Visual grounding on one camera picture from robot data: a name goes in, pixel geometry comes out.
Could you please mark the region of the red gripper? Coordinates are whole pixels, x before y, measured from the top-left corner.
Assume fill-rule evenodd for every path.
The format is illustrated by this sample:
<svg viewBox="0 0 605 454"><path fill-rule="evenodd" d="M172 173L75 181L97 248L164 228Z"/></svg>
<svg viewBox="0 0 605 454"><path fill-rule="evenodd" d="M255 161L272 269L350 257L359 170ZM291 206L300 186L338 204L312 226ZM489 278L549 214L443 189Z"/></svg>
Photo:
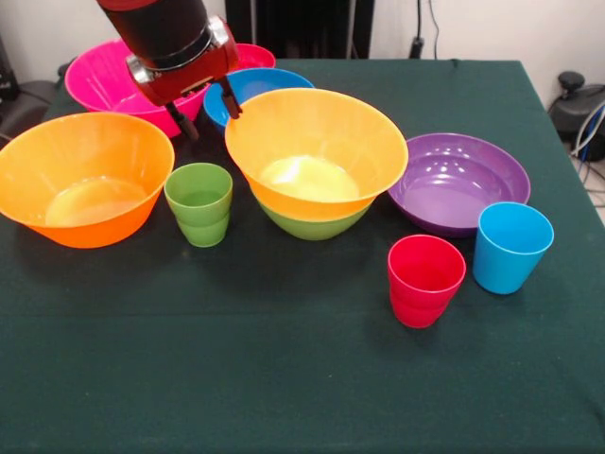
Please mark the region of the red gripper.
<svg viewBox="0 0 605 454"><path fill-rule="evenodd" d="M208 83L218 82L221 98L229 116L237 119L242 109L228 78L238 63L235 41L228 41L219 47L211 47L199 57L181 68L169 71L146 71L147 81L136 81L137 88L154 105L165 105L181 132L190 141L199 140L199 132L192 121L173 103L189 92L197 91Z"/></svg>

